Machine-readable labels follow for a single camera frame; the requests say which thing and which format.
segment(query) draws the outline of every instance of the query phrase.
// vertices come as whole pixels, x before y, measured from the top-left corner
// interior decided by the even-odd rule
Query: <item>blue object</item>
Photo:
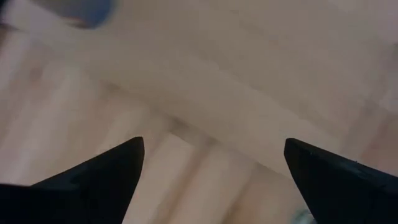
[[[33,0],[81,28],[100,26],[111,14],[115,0]]]

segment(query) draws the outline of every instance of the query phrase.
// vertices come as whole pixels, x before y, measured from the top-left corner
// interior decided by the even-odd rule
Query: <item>floor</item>
[[[18,37],[27,40],[12,31]],[[14,50],[0,64],[15,62]],[[125,224],[290,223],[305,208],[290,178],[90,78],[39,42],[20,56],[3,70],[12,75],[0,89],[0,182],[30,185],[143,136],[144,169]]]
[[[365,0],[120,0],[96,30],[14,2],[2,182],[34,183],[143,135],[126,223],[288,223],[305,205],[286,138],[398,175],[398,54]]]
[[[398,111],[367,0],[120,0],[95,30],[14,3],[5,21],[93,78],[286,176],[285,138],[360,161]]]

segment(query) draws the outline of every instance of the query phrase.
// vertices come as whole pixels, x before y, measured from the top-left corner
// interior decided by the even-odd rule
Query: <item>blurry object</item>
[[[110,15],[115,0],[32,0],[80,28],[95,28]]]
[[[398,223],[398,178],[287,139],[285,158],[318,224]]]
[[[134,138],[30,187],[2,184],[0,223],[120,224],[143,160]]]

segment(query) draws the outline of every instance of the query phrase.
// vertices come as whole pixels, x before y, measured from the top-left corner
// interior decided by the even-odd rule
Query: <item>wooden floor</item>
[[[24,54],[0,57],[20,62],[3,70],[11,75],[3,73],[0,89],[0,182],[30,185],[143,136],[144,168],[125,224],[288,224],[305,209],[288,177],[89,78],[25,34],[11,36],[28,43]]]
[[[366,0],[120,0],[96,30],[14,2],[8,23],[92,77],[286,176],[286,138],[360,161],[398,111]]]
[[[126,223],[260,224],[305,208],[286,138],[398,175],[397,49],[361,7],[120,0],[103,27],[77,30],[14,3],[1,182],[32,184],[143,135]]]

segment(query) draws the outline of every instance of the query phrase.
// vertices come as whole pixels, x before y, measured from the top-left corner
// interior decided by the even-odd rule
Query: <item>light wood floor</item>
[[[96,30],[14,3],[8,23],[92,77],[286,176],[285,138],[361,160],[398,111],[367,0],[120,0]]]
[[[290,223],[305,208],[291,179],[89,78],[48,47],[33,41],[24,50],[12,51],[20,63],[0,89],[0,182],[33,184],[143,136],[126,224]]]

